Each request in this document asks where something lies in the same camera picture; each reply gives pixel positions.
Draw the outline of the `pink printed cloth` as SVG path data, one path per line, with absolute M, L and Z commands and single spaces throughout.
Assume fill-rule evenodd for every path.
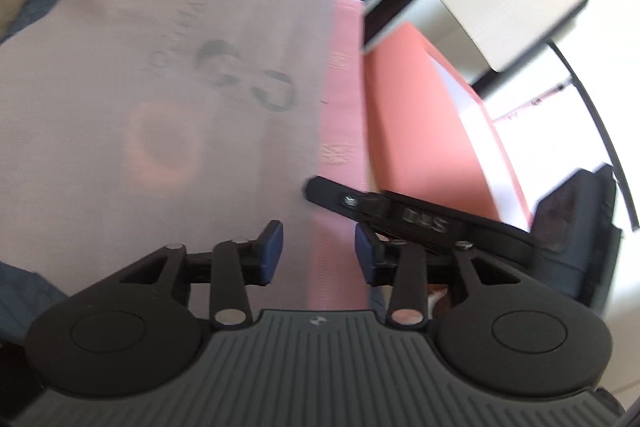
M 363 3 L 333 0 L 333 31 L 321 99 L 319 174 L 367 190 L 366 109 L 361 43 Z M 367 308 L 369 289 L 354 251 L 355 222 L 314 207 L 314 250 L 309 262 L 308 308 Z

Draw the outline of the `salmon pink mat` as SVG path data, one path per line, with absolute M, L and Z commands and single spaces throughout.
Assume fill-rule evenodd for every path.
M 380 190 L 528 230 L 532 214 L 483 102 L 420 31 L 396 28 L 363 72 Z

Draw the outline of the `white translucent printed bag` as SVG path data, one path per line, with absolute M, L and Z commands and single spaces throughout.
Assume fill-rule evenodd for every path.
M 1 258 L 66 294 L 284 226 L 303 308 L 332 0 L 60 0 L 1 48 Z

